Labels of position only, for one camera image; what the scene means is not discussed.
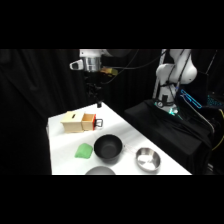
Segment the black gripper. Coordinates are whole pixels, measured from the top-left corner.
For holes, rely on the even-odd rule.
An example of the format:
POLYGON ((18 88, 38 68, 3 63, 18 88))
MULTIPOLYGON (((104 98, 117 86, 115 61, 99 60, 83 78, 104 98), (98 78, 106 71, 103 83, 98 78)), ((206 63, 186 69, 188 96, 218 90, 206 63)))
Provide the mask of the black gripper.
POLYGON ((100 100, 100 91, 102 87, 100 86, 100 76, 97 72, 85 72, 85 83, 86 83, 86 91, 87 95, 94 99, 97 105, 97 108, 102 107, 102 100, 100 100))

